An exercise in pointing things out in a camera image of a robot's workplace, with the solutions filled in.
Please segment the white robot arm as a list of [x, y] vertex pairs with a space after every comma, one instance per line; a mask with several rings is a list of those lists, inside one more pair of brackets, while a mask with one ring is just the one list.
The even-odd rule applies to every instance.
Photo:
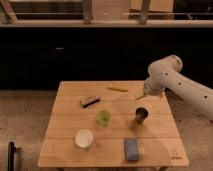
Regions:
[[158, 96], [168, 88], [213, 121], [213, 89], [183, 76], [180, 73], [182, 68], [183, 62], [176, 55], [152, 62], [148, 66], [149, 76], [135, 94], [135, 99]]

